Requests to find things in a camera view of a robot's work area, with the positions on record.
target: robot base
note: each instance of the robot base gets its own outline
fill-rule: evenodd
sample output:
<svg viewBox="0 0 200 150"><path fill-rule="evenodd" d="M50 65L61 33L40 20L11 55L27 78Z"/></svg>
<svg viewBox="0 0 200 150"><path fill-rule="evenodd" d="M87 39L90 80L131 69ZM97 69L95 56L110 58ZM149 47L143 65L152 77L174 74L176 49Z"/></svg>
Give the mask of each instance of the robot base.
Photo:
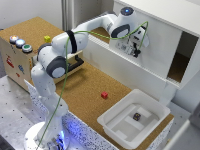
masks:
<svg viewBox="0 0 200 150"><path fill-rule="evenodd" d="M38 143L35 142L35 137L37 136L38 132L42 128L45 122L40 122L32 126L25 134L24 138L24 149L25 150L36 150ZM65 145L69 145L70 139L65 138ZM37 150L49 150L49 148L46 146L44 147L41 145Z"/></svg>

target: green cable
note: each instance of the green cable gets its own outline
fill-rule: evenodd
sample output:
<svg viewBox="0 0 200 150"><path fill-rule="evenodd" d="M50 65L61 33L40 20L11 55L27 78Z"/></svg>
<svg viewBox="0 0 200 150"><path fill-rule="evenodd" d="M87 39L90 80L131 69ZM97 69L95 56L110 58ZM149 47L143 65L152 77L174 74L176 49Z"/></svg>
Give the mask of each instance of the green cable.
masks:
<svg viewBox="0 0 200 150"><path fill-rule="evenodd" d="M120 38L111 38L111 37L107 37L107 36L104 36L104 35L101 35L101 34L92 32L92 31L77 31L77 32L74 32L74 34L80 33L80 32L82 32L82 33L83 33L83 32L87 32L87 33L95 34L95 35L97 35L97 36L100 36L100 37L103 37L103 38L106 38L106 39L118 40L118 39L126 38L126 37L130 36L131 34L135 33L135 32L136 32L141 26L143 26L144 24L146 24L146 30L145 30L145 32L144 32L142 41L141 41L140 46L139 46L139 49L138 49L138 50L140 50L140 48L141 48L141 46L142 46L142 43L143 43L143 40L144 40L144 37L145 37L146 32L147 32L148 21L146 21L146 22L142 23L141 25L139 25L139 26L137 27L137 29L135 29L135 30L132 31L131 33L129 33L129 34L123 36L123 37L120 37ZM68 37L67 42L66 42L66 55L67 55L67 45L68 45L68 42L69 42L69 37ZM67 57L66 57L66 72L68 72L68 60L67 60ZM47 131L47 129L48 129L48 127L49 127L49 125L50 125L50 123L51 123L51 121L52 121L52 119L53 119L53 117L54 117L54 115L55 115L55 113L56 113L56 111L57 111L57 109L58 109L60 100L61 100L61 98L62 98L63 91L64 91L64 89L65 89L66 81L67 81L67 73L65 74L64 84L63 84L63 87L62 87L62 91L61 91L61 94L60 94L60 97L59 97L59 100L58 100L58 104L57 104L57 106L56 106L56 109L55 109L55 111L53 112L53 115L51 116L51 119L49 120L46 129L44 130L44 133L43 133L43 135L42 135L42 138L41 138L41 140L40 140L40 142L39 142L38 147L37 147L36 150L38 150L40 144L42 143L42 140L43 140L43 138L44 138L44 135L45 135L45 133L46 133L46 131Z"/></svg>

